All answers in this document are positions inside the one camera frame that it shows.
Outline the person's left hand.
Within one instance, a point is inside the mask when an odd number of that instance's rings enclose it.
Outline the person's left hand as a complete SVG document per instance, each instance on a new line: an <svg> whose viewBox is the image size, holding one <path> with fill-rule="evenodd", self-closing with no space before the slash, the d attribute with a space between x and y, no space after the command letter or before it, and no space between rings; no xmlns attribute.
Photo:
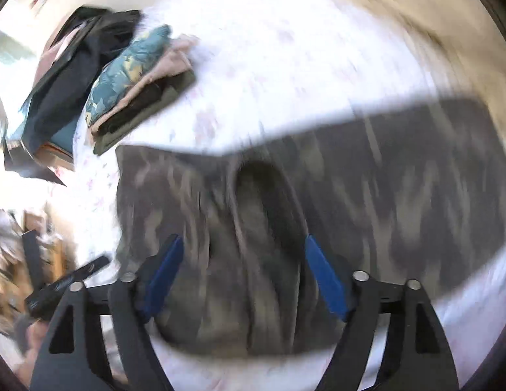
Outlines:
<svg viewBox="0 0 506 391"><path fill-rule="evenodd" d="M27 328L27 352L25 359L15 371L18 379L26 386L29 385L32 373L37 361L38 352L47 334L49 323L44 320L37 320Z"/></svg>

